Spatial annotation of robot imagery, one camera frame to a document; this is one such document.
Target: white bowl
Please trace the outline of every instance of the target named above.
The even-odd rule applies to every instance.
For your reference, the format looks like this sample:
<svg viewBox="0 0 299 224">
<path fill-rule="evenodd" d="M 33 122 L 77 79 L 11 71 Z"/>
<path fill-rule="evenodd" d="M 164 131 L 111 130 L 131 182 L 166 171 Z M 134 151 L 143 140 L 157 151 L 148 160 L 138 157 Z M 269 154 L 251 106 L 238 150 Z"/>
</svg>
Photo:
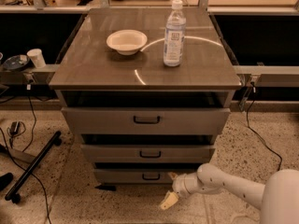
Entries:
<svg viewBox="0 0 299 224">
<path fill-rule="evenodd" d="M 139 31 L 121 30 L 108 37 L 107 45 L 119 54 L 128 56 L 137 53 L 147 41 L 147 36 Z"/>
</svg>

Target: plastic water bottle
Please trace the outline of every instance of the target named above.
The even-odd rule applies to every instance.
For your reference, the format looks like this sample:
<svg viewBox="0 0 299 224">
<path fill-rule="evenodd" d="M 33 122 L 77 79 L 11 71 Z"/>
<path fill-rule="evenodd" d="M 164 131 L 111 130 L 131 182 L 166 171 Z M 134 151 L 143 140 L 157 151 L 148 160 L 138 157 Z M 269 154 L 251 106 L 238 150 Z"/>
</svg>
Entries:
<svg viewBox="0 0 299 224">
<path fill-rule="evenodd" d="M 164 64 L 180 65 L 183 53 L 186 18 L 183 14 L 181 0 L 172 2 L 172 12 L 167 19 L 164 41 Z"/>
</svg>

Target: white cup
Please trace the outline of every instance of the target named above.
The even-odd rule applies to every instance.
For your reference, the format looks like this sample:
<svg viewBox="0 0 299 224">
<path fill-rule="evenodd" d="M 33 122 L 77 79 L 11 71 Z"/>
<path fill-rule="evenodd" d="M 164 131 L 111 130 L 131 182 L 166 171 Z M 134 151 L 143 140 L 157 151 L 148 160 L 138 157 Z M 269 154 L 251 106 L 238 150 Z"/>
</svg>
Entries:
<svg viewBox="0 0 299 224">
<path fill-rule="evenodd" d="M 33 62 L 36 68 L 46 66 L 41 49 L 30 49 L 27 52 L 27 56 L 30 58 L 30 60 Z"/>
</svg>

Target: concrete floor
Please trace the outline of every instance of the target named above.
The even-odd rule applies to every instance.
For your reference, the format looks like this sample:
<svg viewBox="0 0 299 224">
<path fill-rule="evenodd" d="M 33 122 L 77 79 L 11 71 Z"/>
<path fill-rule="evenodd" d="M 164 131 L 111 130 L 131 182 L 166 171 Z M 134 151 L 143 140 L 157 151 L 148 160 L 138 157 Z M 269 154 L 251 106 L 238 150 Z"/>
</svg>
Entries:
<svg viewBox="0 0 299 224">
<path fill-rule="evenodd" d="M 0 106 L 0 110 L 0 127 L 7 140 L 7 127 L 12 121 L 25 124 L 26 132 L 14 141 L 14 148 L 23 150 L 31 138 L 33 113 L 30 109 L 13 107 Z M 265 183 L 277 170 L 279 158 L 247 127 L 246 113 L 239 112 L 234 105 L 232 110 L 222 135 L 217 138 L 217 151 L 211 163 L 231 175 Z M 27 153 L 36 155 L 56 131 L 62 132 L 63 143 L 52 147 L 34 171 L 46 189 L 52 224 L 259 223 L 259 211 L 227 191 L 217 195 L 193 194 L 162 211 L 159 203 L 169 186 L 117 186 L 114 192 L 95 189 L 98 183 L 93 168 L 84 160 L 79 140 L 69 131 L 60 111 L 36 109 L 35 114 L 34 142 Z M 254 104 L 249 112 L 249 122 L 266 144 L 281 155 L 282 169 L 299 170 L 299 104 Z M 19 204 L 5 201 L 5 195 L 22 170 L 10 158 L 0 154 L 0 175 L 7 172 L 14 174 L 14 180 L 0 191 L 0 223 L 49 223 L 43 189 L 32 176 L 19 190 Z"/>
</svg>

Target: white robotic arm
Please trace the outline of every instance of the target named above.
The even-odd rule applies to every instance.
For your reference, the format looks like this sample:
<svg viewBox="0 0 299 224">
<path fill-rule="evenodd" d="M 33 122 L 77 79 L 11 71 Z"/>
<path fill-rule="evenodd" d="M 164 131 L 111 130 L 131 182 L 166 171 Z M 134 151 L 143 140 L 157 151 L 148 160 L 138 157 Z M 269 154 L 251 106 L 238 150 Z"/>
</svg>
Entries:
<svg viewBox="0 0 299 224">
<path fill-rule="evenodd" d="M 196 173 L 172 173 L 171 176 L 173 192 L 168 191 L 161 202 L 163 210 L 175 204 L 178 198 L 187 198 L 194 193 L 215 194 L 219 189 L 226 189 L 261 210 L 261 224 L 299 223 L 298 171 L 279 171 L 265 185 L 228 175 L 209 163 L 201 165 Z"/>
</svg>

